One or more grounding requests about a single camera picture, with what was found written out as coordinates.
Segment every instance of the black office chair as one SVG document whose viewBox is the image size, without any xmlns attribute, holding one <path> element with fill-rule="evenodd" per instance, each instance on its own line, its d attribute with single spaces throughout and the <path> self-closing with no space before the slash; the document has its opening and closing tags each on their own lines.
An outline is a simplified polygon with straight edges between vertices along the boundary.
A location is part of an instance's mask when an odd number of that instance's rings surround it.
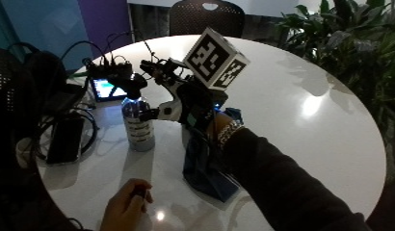
<svg viewBox="0 0 395 231">
<path fill-rule="evenodd" d="M 20 61 L 0 49 L 0 167 L 16 164 L 16 142 L 37 125 L 34 83 Z"/>
<path fill-rule="evenodd" d="M 220 0 L 184 0 L 172 6 L 169 36 L 200 35 L 207 27 L 223 36 L 240 38 L 245 12 L 233 3 Z"/>
</svg>

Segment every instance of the white cube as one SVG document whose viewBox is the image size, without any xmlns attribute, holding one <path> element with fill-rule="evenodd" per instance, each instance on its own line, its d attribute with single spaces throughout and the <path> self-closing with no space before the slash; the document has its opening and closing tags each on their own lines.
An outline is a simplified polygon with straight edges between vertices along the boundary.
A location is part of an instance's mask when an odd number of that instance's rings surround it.
<svg viewBox="0 0 395 231">
<path fill-rule="evenodd" d="M 209 27 L 183 62 L 207 88 L 213 90 L 225 90 L 249 63 L 244 54 Z"/>
</svg>

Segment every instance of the laptop screen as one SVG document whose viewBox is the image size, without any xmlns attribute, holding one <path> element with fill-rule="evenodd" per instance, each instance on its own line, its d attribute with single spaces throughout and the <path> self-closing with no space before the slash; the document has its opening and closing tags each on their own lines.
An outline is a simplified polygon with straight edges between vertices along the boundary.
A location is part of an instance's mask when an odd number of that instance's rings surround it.
<svg viewBox="0 0 395 231">
<path fill-rule="evenodd" d="M 112 101 L 125 97 L 125 92 L 120 88 L 117 88 L 110 94 L 113 85 L 106 79 L 90 79 L 90 86 L 93 89 L 94 100 L 97 102 Z"/>
</svg>

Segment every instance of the clear plastic bottle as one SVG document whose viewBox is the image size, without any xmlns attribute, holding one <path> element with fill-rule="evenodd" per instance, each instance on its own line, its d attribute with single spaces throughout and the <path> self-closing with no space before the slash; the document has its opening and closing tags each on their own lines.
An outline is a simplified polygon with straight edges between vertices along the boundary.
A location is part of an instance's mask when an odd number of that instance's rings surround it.
<svg viewBox="0 0 395 231">
<path fill-rule="evenodd" d="M 129 148 L 134 151 L 148 151 L 155 147 L 155 135 L 152 121 L 140 121 L 140 112 L 149 109 L 146 99 L 124 98 L 121 102 L 121 115 L 125 132 L 129 140 Z"/>
</svg>

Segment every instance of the black sleeve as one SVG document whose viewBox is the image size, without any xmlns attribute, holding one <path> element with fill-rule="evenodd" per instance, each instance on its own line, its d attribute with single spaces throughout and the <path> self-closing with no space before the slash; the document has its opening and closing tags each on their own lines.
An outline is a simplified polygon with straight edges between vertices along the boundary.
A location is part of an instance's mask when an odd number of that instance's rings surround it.
<svg viewBox="0 0 395 231">
<path fill-rule="evenodd" d="M 369 230 L 363 216 L 247 128 L 225 143 L 221 158 L 275 230 Z"/>
</svg>

